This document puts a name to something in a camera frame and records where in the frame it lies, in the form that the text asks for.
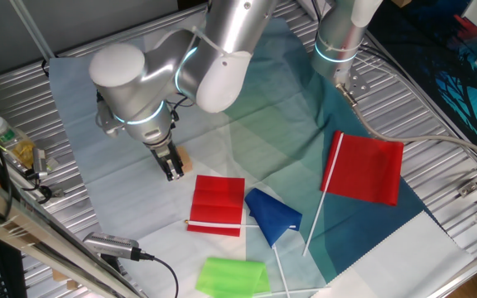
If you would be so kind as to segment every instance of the blue cloth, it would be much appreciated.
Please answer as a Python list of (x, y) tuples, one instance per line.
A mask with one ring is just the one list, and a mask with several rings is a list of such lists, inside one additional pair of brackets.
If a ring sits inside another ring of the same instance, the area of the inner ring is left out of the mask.
[(249, 216), (257, 220), (270, 248), (287, 229), (299, 231), (303, 215), (272, 196), (254, 188), (246, 195), (245, 201), (250, 210)]
[[(236, 122), (230, 127), (235, 161), (303, 214), (300, 233), (308, 239), (334, 131), (369, 135), (335, 86), (314, 71), (283, 20), (267, 25), (243, 89), (225, 112)], [(325, 281), (423, 210), (428, 212), (404, 180), (396, 207), (328, 194), (309, 246)], [(248, 257), (258, 253), (253, 245), (248, 240)]]

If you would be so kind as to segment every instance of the metal pole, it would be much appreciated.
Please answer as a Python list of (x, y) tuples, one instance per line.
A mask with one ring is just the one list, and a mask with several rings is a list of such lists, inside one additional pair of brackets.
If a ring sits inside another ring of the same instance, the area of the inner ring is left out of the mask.
[(32, 40), (36, 43), (38, 50), (40, 50), (41, 54), (43, 55), (43, 59), (49, 61), (50, 58), (55, 58), (55, 54), (47, 44), (46, 39), (41, 34), (38, 26), (32, 19), (31, 14), (23, 4), (22, 0), (9, 0), (14, 10), (16, 11), (17, 15), (23, 22), (26, 30), (29, 31), (29, 34), (32, 37)]

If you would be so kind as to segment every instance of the gray cable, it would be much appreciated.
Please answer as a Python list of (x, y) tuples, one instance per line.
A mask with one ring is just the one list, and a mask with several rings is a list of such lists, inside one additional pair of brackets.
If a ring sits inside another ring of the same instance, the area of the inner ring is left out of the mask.
[(438, 141), (445, 141), (445, 142), (453, 142), (455, 144), (458, 144), (460, 146), (465, 146), (477, 153), (477, 146), (463, 141), (457, 137), (448, 137), (448, 136), (437, 136), (437, 135), (428, 135), (428, 136), (419, 136), (419, 137), (388, 137), (384, 136), (382, 133), (377, 132), (374, 130), (369, 123), (365, 120), (364, 115), (360, 110), (358, 109), (358, 105), (353, 106), (353, 111), (356, 114), (356, 116), (360, 119), (360, 122), (365, 126), (365, 128), (373, 134), (375, 137), (378, 137), (380, 139), (383, 139), (384, 141), (390, 141), (390, 142), (421, 142), (421, 141), (426, 141), (426, 140), (438, 140)]

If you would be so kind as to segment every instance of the green cloth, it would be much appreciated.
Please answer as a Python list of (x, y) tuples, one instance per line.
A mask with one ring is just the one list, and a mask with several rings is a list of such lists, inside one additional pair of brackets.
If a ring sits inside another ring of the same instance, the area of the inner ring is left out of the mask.
[(209, 257), (196, 290), (214, 298), (251, 298), (270, 292), (270, 281), (264, 263)]

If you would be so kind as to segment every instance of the blue flag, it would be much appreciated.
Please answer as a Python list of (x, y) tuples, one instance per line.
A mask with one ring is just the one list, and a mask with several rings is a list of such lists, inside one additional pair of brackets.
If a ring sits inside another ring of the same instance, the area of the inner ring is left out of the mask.
[(252, 189), (246, 195), (245, 201), (251, 211), (249, 216), (257, 220), (270, 248), (288, 228), (299, 231), (303, 215), (272, 196)]

